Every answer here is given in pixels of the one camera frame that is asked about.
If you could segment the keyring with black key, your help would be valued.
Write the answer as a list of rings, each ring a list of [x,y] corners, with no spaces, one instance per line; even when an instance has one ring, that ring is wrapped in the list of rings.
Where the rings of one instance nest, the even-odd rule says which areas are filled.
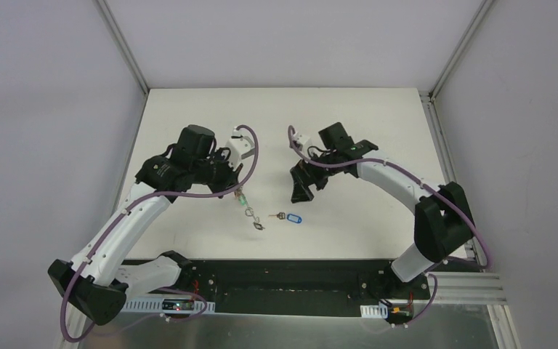
[[[252,224],[257,230],[264,230],[265,227],[261,224],[260,218],[256,215],[254,208],[249,204],[246,195],[242,188],[237,189],[234,192],[235,198],[244,207],[245,216],[252,219]]]

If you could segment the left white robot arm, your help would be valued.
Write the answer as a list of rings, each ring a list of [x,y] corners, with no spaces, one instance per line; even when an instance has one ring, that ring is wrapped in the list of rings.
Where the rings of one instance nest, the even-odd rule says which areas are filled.
[[[175,251],[140,265],[125,266],[126,256],[144,232],[177,198],[223,198],[252,176],[240,173],[247,158],[259,159],[251,127],[234,128],[226,144],[213,131],[190,124],[178,140],[145,160],[126,198],[104,227],[69,260],[56,259],[48,275],[62,297],[61,317],[72,305],[93,324],[111,322],[132,298],[168,287],[184,294],[193,283],[190,261]]]

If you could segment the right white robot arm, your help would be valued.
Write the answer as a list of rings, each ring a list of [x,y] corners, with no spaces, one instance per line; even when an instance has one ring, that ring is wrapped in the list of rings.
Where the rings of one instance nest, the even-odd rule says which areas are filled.
[[[383,279],[384,291],[400,298],[412,280],[442,262],[476,236],[475,225],[463,188],[455,183],[430,185],[390,160],[368,140],[355,142],[342,123],[319,132],[324,149],[309,155],[310,140],[288,127],[288,144],[299,156],[291,168],[291,202],[310,202],[330,177],[339,173],[369,182],[403,204],[414,216],[413,243],[396,259]]]

